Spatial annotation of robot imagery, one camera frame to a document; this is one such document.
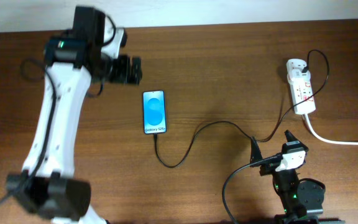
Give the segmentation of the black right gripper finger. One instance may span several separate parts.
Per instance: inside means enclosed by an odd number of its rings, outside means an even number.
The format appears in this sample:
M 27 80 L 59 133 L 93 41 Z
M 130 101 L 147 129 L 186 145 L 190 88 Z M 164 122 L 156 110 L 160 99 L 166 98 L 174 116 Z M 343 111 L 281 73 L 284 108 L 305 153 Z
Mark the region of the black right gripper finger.
M 253 164 L 253 167 L 259 166 L 258 162 L 263 159 L 260 148 L 257 144 L 255 137 L 251 137 L 251 152 L 250 152 L 250 163 Z
M 287 139 L 287 144 L 298 144 L 299 140 L 289 131 L 285 131 L 285 137 Z

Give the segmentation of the blue Galaxy smartphone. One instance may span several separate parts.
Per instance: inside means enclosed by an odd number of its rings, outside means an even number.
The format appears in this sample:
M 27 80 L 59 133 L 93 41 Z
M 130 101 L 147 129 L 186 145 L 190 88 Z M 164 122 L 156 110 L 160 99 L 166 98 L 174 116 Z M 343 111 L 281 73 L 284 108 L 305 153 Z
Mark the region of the blue Galaxy smartphone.
M 145 91 L 142 94 L 144 113 L 144 133 L 160 134 L 167 132 L 165 93 L 163 90 Z

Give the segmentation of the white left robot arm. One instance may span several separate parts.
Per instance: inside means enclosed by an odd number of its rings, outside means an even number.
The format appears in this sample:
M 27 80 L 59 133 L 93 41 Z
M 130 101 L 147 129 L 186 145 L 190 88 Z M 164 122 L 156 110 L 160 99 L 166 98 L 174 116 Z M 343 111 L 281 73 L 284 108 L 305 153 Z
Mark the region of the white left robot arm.
M 108 41 L 91 36 L 52 37 L 43 62 L 45 88 L 34 141 L 20 174 L 6 179 L 7 196 L 28 213 L 52 223 L 107 223 L 91 206 L 91 185 L 74 178 L 75 139 L 91 82 L 137 85 L 140 58 L 119 53 L 127 34 Z

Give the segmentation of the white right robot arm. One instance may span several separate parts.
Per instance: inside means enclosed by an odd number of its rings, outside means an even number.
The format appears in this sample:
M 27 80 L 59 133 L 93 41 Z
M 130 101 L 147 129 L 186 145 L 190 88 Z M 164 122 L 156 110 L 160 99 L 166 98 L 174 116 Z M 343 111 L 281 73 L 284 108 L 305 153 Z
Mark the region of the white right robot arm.
M 278 154 L 263 158 L 255 138 L 251 142 L 250 162 L 260 168 L 260 175 L 271 175 L 276 194 L 280 197 L 285 213 L 275 217 L 277 223 L 313 222 L 323 213 L 325 185 L 314 179 L 299 179 L 296 172 L 306 163 L 308 147 L 289 130 L 287 142 Z

